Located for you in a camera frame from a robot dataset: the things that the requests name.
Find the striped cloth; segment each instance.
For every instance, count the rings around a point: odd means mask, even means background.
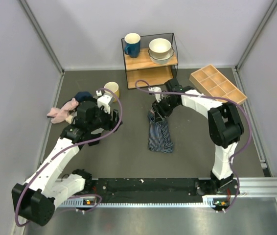
[[[150,151],[172,153],[173,142],[170,140],[167,120],[154,122],[154,112],[148,112],[149,119],[149,138],[148,149]]]

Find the gray floor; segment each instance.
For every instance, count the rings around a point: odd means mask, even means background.
[[[178,71],[181,85],[192,85],[189,75],[195,70]],[[220,71],[234,83],[231,69]],[[120,87],[120,100],[124,115],[119,130],[101,141],[99,145],[84,146],[67,165],[65,173],[80,168],[96,178],[187,178],[208,177],[214,163],[214,144],[208,135],[208,122],[197,112],[178,107],[168,118],[174,152],[171,154],[151,152],[147,148],[149,123],[147,112],[154,96],[138,90],[128,90],[123,70],[68,71],[60,91],[57,107],[61,107],[79,91],[95,90],[114,81]],[[45,157],[51,152],[65,122],[51,127]],[[238,148],[247,140],[247,131]],[[263,172],[255,145],[237,156],[234,167],[241,177],[262,177]]]
[[[277,235],[274,198],[239,198],[231,211],[210,208],[98,208],[85,216],[55,212],[44,227],[33,223],[26,235]]]

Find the cup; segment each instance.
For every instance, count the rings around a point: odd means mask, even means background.
[[[116,82],[108,82],[105,84],[104,88],[111,90],[119,98],[119,95],[120,95],[119,85]]]
[[[140,36],[137,33],[129,33],[124,37],[124,41],[124,53],[132,58],[138,57],[140,51]]]

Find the gray table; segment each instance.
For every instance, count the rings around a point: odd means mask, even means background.
[[[189,75],[195,70],[178,71],[181,85],[191,85]],[[233,83],[231,69],[220,71]],[[61,107],[79,91],[95,90],[107,82],[115,81],[120,87],[120,100],[124,115],[123,125],[99,145],[87,145],[69,162],[64,170],[71,173],[80,168],[96,178],[188,178],[209,177],[214,163],[214,144],[209,138],[208,122],[199,113],[178,107],[168,118],[174,152],[170,154],[148,150],[149,123],[147,112],[154,96],[138,90],[128,90],[123,70],[67,71],[60,91],[57,107]],[[51,152],[67,123],[54,124],[46,146],[46,156]],[[237,147],[247,140],[246,132]],[[254,143],[237,156],[234,167],[241,177],[263,177],[263,171]]]

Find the stacked bowls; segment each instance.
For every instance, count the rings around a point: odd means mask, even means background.
[[[155,64],[166,64],[174,54],[171,43],[164,38],[156,38],[149,43],[149,57]]]

